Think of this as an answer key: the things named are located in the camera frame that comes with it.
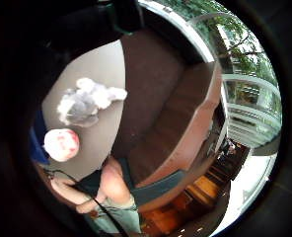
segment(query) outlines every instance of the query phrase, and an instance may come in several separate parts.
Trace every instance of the person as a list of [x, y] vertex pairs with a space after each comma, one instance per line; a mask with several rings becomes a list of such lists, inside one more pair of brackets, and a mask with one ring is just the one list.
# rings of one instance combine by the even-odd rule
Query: person
[[[133, 195], [124, 179], [120, 164], [109, 156], [103, 164], [96, 200], [114, 217], [127, 233], [141, 233], [139, 215]], [[51, 177], [52, 188], [63, 198], [74, 203], [78, 213], [94, 211], [94, 222], [107, 233], [118, 233], [109, 217], [102, 211], [91, 196], [81, 192], [70, 179]]]

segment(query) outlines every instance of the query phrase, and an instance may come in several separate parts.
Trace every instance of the table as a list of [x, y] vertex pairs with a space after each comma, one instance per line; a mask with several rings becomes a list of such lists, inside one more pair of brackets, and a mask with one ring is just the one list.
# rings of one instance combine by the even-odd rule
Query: table
[[98, 123], [83, 128], [65, 125], [59, 120], [56, 111], [64, 91], [75, 88], [76, 81], [88, 77], [107, 87], [125, 88], [125, 64], [120, 40], [98, 47], [82, 54], [70, 62], [59, 76], [42, 103], [42, 112], [47, 129], [68, 127], [77, 132], [80, 138], [80, 151], [69, 161], [57, 162], [49, 158], [48, 169], [60, 169], [80, 180], [100, 169], [111, 151], [123, 110], [123, 102], [113, 102], [108, 108], [99, 111]]

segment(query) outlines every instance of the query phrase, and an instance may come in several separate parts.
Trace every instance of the brown cushion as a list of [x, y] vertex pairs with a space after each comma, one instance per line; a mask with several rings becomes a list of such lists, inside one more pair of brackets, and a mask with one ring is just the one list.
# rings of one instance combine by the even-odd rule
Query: brown cushion
[[218, 63], [199, 63], [184, 72], [152, 128], [128, 155], [136, 187], [190, 167], [206, 138], [220, 94]]

